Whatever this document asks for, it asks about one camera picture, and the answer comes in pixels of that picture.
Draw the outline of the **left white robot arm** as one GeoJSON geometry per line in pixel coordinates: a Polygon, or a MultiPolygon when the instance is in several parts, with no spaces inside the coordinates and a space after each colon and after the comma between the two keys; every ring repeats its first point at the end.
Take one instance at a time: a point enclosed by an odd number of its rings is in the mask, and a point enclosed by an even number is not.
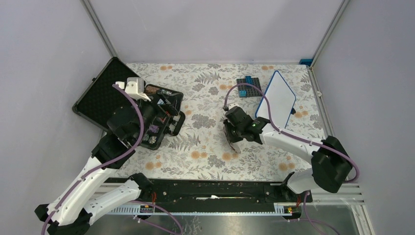
{"type": "Polygon", "coordinates": [[[100,197],[92,195],[124,165],[136,147],[153,148],[145,139],[146,134],[155,136],[155,144],[160,144],[171,117],[179,113],[166,95],[86,95],[75,104],[74,111],[106,134],[62,195],[35,209],[43,222],[44,235],[83,235],[100,217],[126,202],[138,199],[156,203],[164,199],[163,193],[142,173],[131,175],[119,188],[100,197]]]}

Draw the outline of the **blue framed whiteboard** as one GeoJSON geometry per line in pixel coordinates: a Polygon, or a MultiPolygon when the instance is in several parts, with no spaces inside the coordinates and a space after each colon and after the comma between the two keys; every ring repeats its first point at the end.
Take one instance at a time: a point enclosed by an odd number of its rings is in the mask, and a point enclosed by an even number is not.
{"type": "Polygon", "coordinates": [[[264,94],[270,103],[274,124],[285,128],[297,98],[279,71],[273,73],[264,94]]]}

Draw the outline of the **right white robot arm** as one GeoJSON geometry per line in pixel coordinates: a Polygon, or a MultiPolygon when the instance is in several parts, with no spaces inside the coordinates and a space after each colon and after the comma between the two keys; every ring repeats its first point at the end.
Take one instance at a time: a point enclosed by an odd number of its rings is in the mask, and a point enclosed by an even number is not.
{"type": "Polygon", "coordinates": [[[337,193],[346,182],[353,165],[336,137],[328,136],[324,140],[307,138],[284,128],[273,127],[266,118],[253,119],[239,106],[226,108],[225,111],[224,132],[235,151],[239,150],[237,142],[246,140],[280,148],[311,164],[310,169],[286,177],[280,189],[285,201],[292,202],[300,193],[316,188],[337,193]]]}

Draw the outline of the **silver sparkly scrub sponge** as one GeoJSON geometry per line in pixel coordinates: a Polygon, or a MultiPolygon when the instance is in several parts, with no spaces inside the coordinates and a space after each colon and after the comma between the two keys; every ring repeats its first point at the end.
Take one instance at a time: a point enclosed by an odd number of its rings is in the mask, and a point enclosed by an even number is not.
{"type": "Polygon", "coordinates": [[[224,133],[225,133],[225,136],[226,136],[226,140],[227,140],[229,146],[231,147],[231,149],[235,153],[240,154],[241,150],[240,150],[239,146],[236,143],[241,141],[241,138],[238,137],[235,134],[234,129],[231,127],[230,124],[225,124],[224,125],[224,133]]]}

